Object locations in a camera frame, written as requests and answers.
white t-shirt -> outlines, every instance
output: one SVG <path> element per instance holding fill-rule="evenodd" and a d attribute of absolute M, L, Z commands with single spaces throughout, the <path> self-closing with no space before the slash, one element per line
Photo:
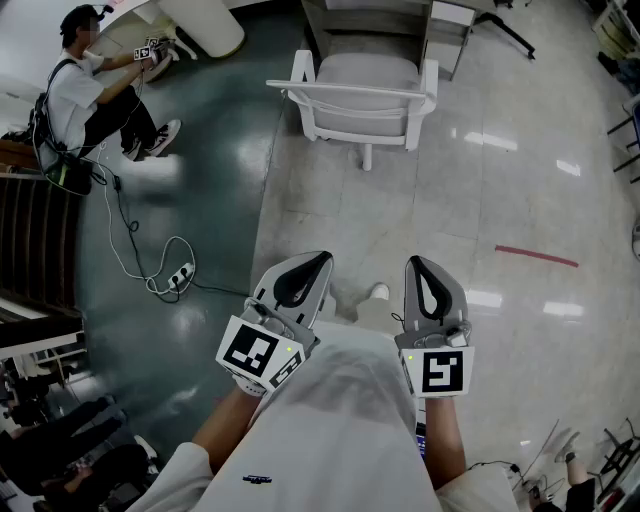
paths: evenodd
<path fill-rule="evenodd" d="M 69 150 L 84 144 L 84 124 L 97 110 L 96 99 L 104 91 L 104 86 L 93 78 L 104 57 L 89 52 L 84 52 L 83 56 L 83 59 L 76 59 L 66 51 L 60 54 L 56 64 L 72 59 L 80 67 L 68 64 L 58 71 L 47 100 L 53 136 Z"/>
<path fill-rule="evenodd" d="M 314 332 L 320 345 L 263 399 L 217 475 L 203 448 L 182 444 L 129 512 L 518 510 L 498 467 L 434 492 L 392 338 L 324 322 Z"/>

black bag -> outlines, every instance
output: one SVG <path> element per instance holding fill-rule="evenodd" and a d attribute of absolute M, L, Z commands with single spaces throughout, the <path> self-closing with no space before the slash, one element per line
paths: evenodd
<path fill-rule="evenodd" d="M 92 165 L 69 152 L 62 142 L 57 142 L 51 132 L 51 120 L 47 99 L 51 83 L 63 67 L 78 66 L 72 59 L 60 61 L 49 75 L 47 91 L 38 96 L 29 115 L 28 132 L 33 143 L 40 171 L 51 183 L 72 194 L 86 196 L 91 191 Z"/>

black shoulder strap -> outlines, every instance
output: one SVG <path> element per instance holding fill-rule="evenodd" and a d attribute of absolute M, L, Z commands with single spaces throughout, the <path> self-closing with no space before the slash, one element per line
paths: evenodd
<path fill-rule="evenodd" d="M 49 75 L 49 81 L 47 83 L 47 92 L 49 92 L 49 88 L 51 87 L 51 83 L 53 82 L 53 79 L 58 74 L 58 71 L 60 71 L 67 64 L 73 64 L 74 66 L 78 66 L 78 63 L 73 59 L 64 59 L 64 60 L 61 60 L 60 62 L 58 62 L 58 64 L 56 64 L 56 67 L 53 68 L 53 71 Z"/>

shiny floor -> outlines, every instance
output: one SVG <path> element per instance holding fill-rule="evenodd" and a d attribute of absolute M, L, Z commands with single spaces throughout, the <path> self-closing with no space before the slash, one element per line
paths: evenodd
<path fill-rule="evenodd" d="M 474 28 L 455 80 L 439 83 L 418 151 L 374 146 L 365 173 L 356 145 L 311 143 L 287 107 L 253 282 L 287 256 L 329 250 L 336 315 L 353 321 L 378 281 L 402 313 L 409 256 L 442 265 L 467 291 L 477 347 L 471 392 L 458 400 L 468 460 L 524 470 L 559 418 L 528 475 L 551 483 L 564 476 L 552 463 L 557 434 L 581 430 L 578 447 L 595 471 L 611 450 L 603 429 L 627 439 L 625 417 L 639 418 L 640 263 L 630 250 L 638 203 L 629 178 L 640 169 L 612 172 L 628 156 L 618 146 L 634 139 L 606 131 L 626 117 L 630 95 L 596 60 L 587 8 L 514 5 L 499 14 L 536 47 L 536 60 L 494 26 Z M 497 244 L 579 267 L 496 252 Z"/>
<path fill-rule="evenodd" d="M 158 126 L 172 118 L 183 121 L 166 156 L 129 162 L 116 134 L 101 161 L 122 177 L 123 208 L 139 221 L 134 236 L 147 275 L 160 265 L 166 240 L 179 235 L 195 251 L 199 284 L 246 291 L 282 110 L 279 92 L 264 81 L 290 69 L 304 15 L 298 6 L 281 3 L 238 19 L 248 37 L 233 57 L 185 58 L 144 87 L 142 100 Z M 90 156 L 96 158 L 97 151 Z M 111 188 L 109 200 L 114 244 L 129 272 L 137 274 Z M 104 192 L 97 185 L 84 202 L 78 246 L 78 306 L 95 378 L 71 389 L 79 400 L 115 394 L 132 430 L 168 457 L 231 389 L 233 381 L 214 358 L 229 315 L 242 312 L 243 299 L 191 287 L 179 303 L 163 304 L 142 281 L 127 277 L 109 246 Z M 188 249 L 174 242 L 158 287 L 165 289 L 188 261 Z M 72 405 L 63 402 L 63 409 Z"/>

black cap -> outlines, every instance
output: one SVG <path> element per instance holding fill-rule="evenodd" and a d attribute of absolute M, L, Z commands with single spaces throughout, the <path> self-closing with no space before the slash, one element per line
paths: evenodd
<path fill-rule="evenodd" d="M 62 20 L 62 23 L 60 24 L 60 35 L 65 35 L 70 32 L 75 33 L 76 29 L 82 26 L 84 22 L 90 18 L 102 21 L 104 19 L 104 14 L 98 14 L 93 6 L 89 4 L 76 7 Z"/>

